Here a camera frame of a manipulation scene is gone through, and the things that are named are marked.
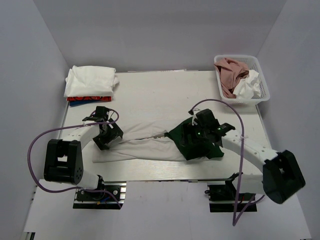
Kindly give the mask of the white green Charlie Brown t-shirt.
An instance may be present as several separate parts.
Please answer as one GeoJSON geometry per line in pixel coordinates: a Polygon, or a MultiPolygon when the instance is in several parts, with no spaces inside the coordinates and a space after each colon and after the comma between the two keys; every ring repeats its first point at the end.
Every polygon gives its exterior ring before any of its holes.
{"type": "Polygon", "coordinates": [[[111,142],[108,150],[100,150],[92,143],[92,162],[107,163],[142,159],[152,161],[183,162],[187,160],[218,160],[224,156],[220,147],[206,141],[202,146],[208,150],[188,150],[180,145],[182,124],[190,124],[192,118],[185,120],[156,120],[135,122],[121,126],[123,137],[111,142]]]}

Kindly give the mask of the pink t-shirt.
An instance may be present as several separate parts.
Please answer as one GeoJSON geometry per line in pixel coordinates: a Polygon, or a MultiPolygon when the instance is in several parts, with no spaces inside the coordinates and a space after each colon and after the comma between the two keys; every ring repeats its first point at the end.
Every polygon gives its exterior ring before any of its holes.
{"type": "Polygon", "coordinates": [[[246,63],[223,57],[214,63],[214,67],[220,78],[220,85],[223,96],[228,99],[235,99],[233,94],[241,79],[249,75],[249,67],[246,63]]]}

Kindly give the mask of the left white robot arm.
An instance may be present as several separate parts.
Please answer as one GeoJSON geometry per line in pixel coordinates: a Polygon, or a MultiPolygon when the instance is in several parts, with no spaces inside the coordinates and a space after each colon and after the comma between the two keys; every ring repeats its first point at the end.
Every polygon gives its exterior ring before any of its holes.
{"type": "Polygon", "coordinates": [[[103,179],[84,169],[82,150],[93,141],[101,151],[123,137],[123,131],[110,117],[110,108],[97,106],[94,114],[85,117],[83,124],[63,139],[52,139],[47,144],[44,179],[48,182],[67,183],[88,190],[90,196],[99,200],[105,196],[103,179]]]}

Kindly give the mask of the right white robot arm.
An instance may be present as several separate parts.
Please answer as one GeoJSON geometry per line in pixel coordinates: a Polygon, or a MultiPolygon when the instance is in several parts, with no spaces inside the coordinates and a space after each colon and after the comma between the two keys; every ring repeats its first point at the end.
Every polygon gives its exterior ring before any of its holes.
{"type": "Polygon", "coordinates": [[[197,113],[191,110],[189,114],[191,123],[182,126],[183,145],[194,147],[207,141],[238,154],[260,171],[260,174],[244,174],[240,170],[229,177],[225,181],[229,198],[236,200],[244,193],[260,194],[282,204],[306,185],[292,152],[279,152],[243,137],[229,123],[220,124],[210,109],[197,113]]]}

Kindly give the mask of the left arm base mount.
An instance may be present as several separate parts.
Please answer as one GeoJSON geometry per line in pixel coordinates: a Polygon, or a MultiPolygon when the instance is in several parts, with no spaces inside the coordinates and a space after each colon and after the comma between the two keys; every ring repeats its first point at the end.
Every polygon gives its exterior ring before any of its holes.
{"type": "Polygon", "coordinates": [[[105,192],[87,192],[85,190],[77,190],[73,201],[74,209],[86,210],[119,210],[118,203],[122,206],[126,197],[126,182],[105,182],[105,192]]]}

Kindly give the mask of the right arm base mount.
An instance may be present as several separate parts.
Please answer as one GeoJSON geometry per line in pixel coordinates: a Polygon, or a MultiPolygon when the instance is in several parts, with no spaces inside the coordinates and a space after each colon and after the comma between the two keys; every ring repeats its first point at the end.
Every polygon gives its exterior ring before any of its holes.
{"type": "MultiPolygon", "coordinates": [[[[234,211],[236,190],[230,189],[225,184],[208,185],[204,194],[208,196],[209,210],[211,213],[232,213],[234,211]]],[[[240,212],[253,197],[253,201],[245,209],[245,212],[257,212],[256,200],[252,193],[240,193],[238,198],[237,212],[240,212]]]]}

